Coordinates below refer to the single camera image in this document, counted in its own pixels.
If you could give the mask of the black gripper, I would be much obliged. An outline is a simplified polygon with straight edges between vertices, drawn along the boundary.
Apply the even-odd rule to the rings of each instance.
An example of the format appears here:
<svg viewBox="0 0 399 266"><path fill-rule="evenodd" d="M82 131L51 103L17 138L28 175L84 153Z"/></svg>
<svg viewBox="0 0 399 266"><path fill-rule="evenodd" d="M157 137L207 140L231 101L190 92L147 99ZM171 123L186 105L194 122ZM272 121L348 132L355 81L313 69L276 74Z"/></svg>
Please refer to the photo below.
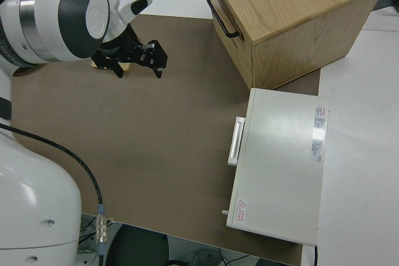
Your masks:
<svg viewBox="0 0 399 266"><path fill-rule="evenodd" d="M168 56L157 40L142 44L133 27L128 25L116 38L103 42L99 52L92 55L92 61L100 70L111 70L122 78L124 70L117 61L138 61L143 67L151 69L161 78L166 68Z"/></svg>

